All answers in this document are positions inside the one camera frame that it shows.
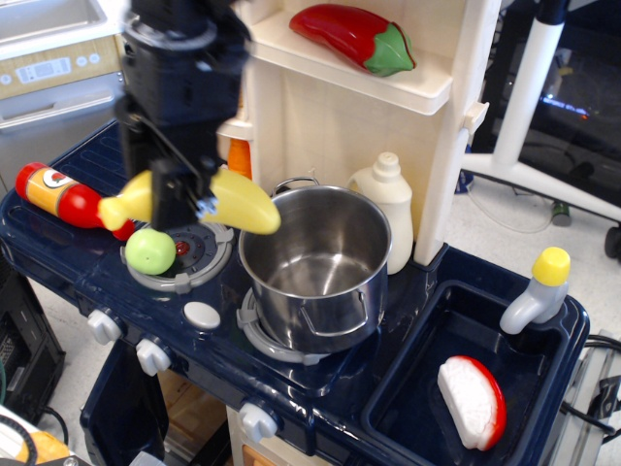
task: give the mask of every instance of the toy faucet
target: toy faucet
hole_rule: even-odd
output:
[[[526,290],[505,310],[501,328],[516,335],[530,322],[544,323],[556,316],[567,296],[570,255],[560,248],[544,250],[533,265]]]

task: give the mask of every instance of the dark blue sink basin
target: dark blue sink basin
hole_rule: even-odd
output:
[[[368,434],[404,464],[537,464],[572,367],[564,359],[581,348],[588,319],[568,297],[545,324],[518,335],[500,330],[507,302],[461,282],[443,283],[363,413]],[[507,401],[507,429],[488,451],[463,447],[438,387],[438,370],[453,355],[485,365]]]

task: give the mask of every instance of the stainless steel pot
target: stainless steel pot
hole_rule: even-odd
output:
[[[362,342],[376,331],[386,304],[385,215],[363,195],[336,186],[294,188],[274,203],[282,219],[275,234],[240,236],[262,326],[307,353]]]

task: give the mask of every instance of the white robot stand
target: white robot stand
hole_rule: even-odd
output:
[[[523,187],[578,209],[617,221],[621,208],[518,161],[541,90],[557,49],[570,0],[541,0],[513,85],[507,112],[493,153],[467,153],[466,172]],[[609,257],[621,259],[621,227],[605,239]]]

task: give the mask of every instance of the ketchup bottle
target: ketchup bottle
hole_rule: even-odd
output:
[[[16,178],[17,194],[28,202],[79,228],[105,228],[97,206],[101,196],[85,184],[63,175],[40,162],[24,166]],[[134,233],[127,220],[114,236],[126,241]]]

